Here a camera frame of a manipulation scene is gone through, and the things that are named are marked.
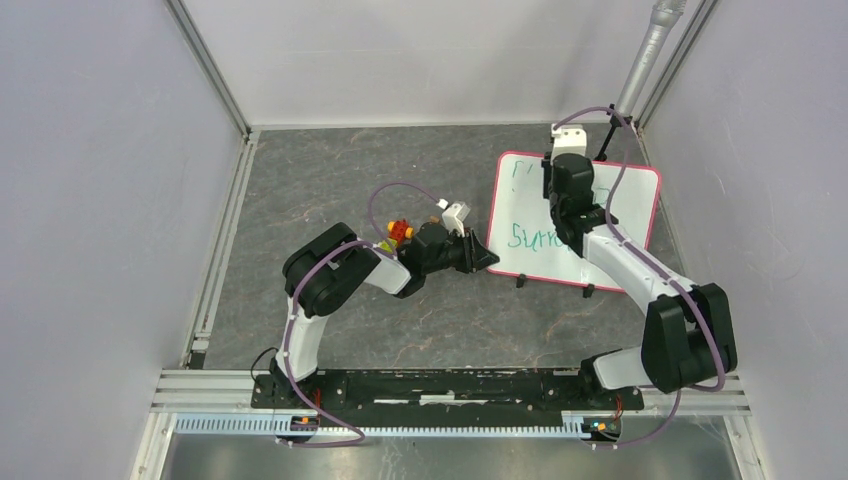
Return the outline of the pink framed whiteboard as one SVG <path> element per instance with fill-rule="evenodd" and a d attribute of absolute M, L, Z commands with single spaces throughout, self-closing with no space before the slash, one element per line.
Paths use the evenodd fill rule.
<path fill-rule="evenodd" d="M 486 246 L 500 257 L 495 274 L 621 293 L 599 268 L 579 258 L 557 237 L 543 198 L 542 156 L 508 151 L 501 155 L 495 177 Z M 620 228 L 646 247 L 662 186 L 654 168 L 629 165 L 613 196 L 612 215 Z"/>

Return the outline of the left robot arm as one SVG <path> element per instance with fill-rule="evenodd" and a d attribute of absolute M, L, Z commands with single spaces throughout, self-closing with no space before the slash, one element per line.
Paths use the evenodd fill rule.
<path fill-rule="evenodd" d="M 339 222 L 297 250 L 285 262 L 287 302 L 282 344 L 270 363 L 278 397 L 290 407 L 314 394 L 317 354 L 329 316 L 363 284 L 404 299 L 417 293 L 428 275 L 453 269 L 476 273 L 500 262 L 476 233 L 451 231 L 427 222 L 392 254 L 361 239 Z"/>

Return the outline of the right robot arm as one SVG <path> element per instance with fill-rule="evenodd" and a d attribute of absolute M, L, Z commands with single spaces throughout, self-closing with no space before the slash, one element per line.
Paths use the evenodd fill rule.
<path fill-rule="evenodd" d="M 645 315 L 640 346 L 582 362 L 580 400 L 602 408 L 625 387 L 652 386 L 663 393 L 722 390 L 738 365 L 726 292 L 715 283 L 698 285 L 677 274 L 633 241 L 595 201 L 595 172 L 588 158 L 546 156 L 542 167 L 557 237 L 614 280 Z"/>

